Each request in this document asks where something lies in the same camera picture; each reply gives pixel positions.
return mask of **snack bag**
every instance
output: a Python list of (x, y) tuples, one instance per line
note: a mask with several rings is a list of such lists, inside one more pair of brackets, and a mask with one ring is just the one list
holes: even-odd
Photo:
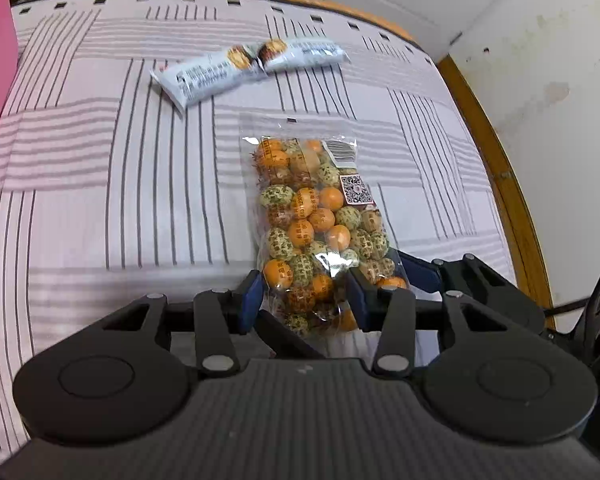
[(151, 70), (154, 81), (162, 86), (181, 113), (187, 106), (262, 75), (256, 49), (248, 45), (234, 45), (155, 72)]
[[(278, 126), (271, 131), (304, 133), (295, 123)], [(241, 121), (243, 133), (252, 127)], [(291, 330), (312, 336), (357, 328), (344, 290), (351, 267), (378, 286), (409, 287), (355, 169), (354, 140), (248, 135), (242, 141), (243, 170), (254, 175), (248, 200), (257, 265), (269, 286), (266, 308)]]
[(349, 60), (344, 49), (328, 38), (275, 38), (260, 47), (258, 58), (267, 73)]

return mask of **white barcode label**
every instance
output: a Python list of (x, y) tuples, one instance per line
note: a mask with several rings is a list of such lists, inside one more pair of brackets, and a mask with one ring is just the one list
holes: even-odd
[(356, 149), (342, 140), (323, 140), (322, 146), (329, 153), (336, 168), (356, 169)]

